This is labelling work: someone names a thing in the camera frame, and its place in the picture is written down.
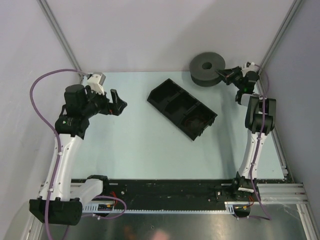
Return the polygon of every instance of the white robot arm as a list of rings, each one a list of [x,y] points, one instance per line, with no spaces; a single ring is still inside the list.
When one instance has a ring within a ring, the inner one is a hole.
[[[262,147],[268,134],[275,127],[276,120],[276,100],[272,98],[263,100],[262,97],[254,93],[255,84],[259,79],[259,75],[255,69],[255,64],[248,62],[244,68],[235,67],[217,70],[217,73],[227,85],[232,83],[239,89],[236,93],[235,101],[239,105],[247,107],[244,122],[245,127],[248,129],[246,149],[242,164],[233,182],[234,191],[237,192],[240,198],[243,198],[244,195],[239,192],[254,192],[251,179],[253,179],[254,187],[256,187],[257,170]]]
[[[108,191],[108,178],[100,175],[89,176],[76,191],[70,191],[76,154],[89,126],[89,118],[99,113],[119,116],[127,106],[114,89],[111,90],[113,103],[106,97],[102,87],[105,78],[102,73],[94,73],[88,78],[86,87],[76,84],[65,89],[65,105],[62,106],[54,126],[59,134],[61,151],[58,152],[58,141],[55,138],[53,157],[44,186],[39,198],[29,201],[30,212],[41,222],[44,222],[44,206],[47,200],[49,223],[75,225],[80,220],[79,211],[82,211],[82,206],[102,192]],[[57,155],[60,155],[60,159],[56,166]]]

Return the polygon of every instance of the black tray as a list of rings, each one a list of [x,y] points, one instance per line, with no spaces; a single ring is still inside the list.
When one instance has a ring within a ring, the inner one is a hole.
[[[153,89],[147,101],[192,140],[201,136],[217,116],[171,79]]]

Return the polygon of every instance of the red wire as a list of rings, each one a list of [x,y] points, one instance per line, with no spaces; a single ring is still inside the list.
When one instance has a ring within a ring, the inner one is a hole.
[[[250,206],[249,206],[249,207],[251,207],[255,203],[255,200],[252,196],[249,196],[249,201],[252,202],[252,203],[250,203]]]
[[[116,193],[114,191],[111,192],[111,194],[116,198]],[[118,200],[115,200],[115,203],[113,204],[113,206],[115,207],[118,203]]]

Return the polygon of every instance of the floor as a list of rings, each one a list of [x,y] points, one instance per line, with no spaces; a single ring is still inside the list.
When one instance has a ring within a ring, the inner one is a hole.
[[[90,119],[73,179],[93,174],[110,179],[231,179],[239,169],[247,144],[247,108],[235,102],[237,88],[223,82],[195,85],[189,72],[106,73],[104,91],[116,89],[128,103],[120,116]],[[158,112],[147,98],[151,90],[172,79],[217,113],[212,126],[190,140]],[[263,145],[258,178],[283,179],[273,139]]]

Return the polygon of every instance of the gray disc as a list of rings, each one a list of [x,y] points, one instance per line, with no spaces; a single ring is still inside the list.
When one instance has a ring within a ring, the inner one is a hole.
[[[216,70],[225,69],[226,63],[222,56],[215,52],[203,52],[190,62],[189,70],[193,82],[202,87],[211,87],[220,83]]]

